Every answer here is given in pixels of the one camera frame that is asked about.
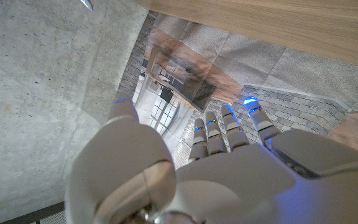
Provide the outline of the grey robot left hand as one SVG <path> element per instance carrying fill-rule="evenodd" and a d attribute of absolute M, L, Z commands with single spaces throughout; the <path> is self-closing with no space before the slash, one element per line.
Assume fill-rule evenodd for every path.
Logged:
<path fill-rule="evenodd" d="M 75 159 L 68 223 L 358 223 L 358 151 L 307 131 L 279 131 L 244 100 L 260 142 L 232 108 L 224 127 L 197 119 L 188 163 L 174 166 L 161 135 L 118 93 L 107 123 Z"/>

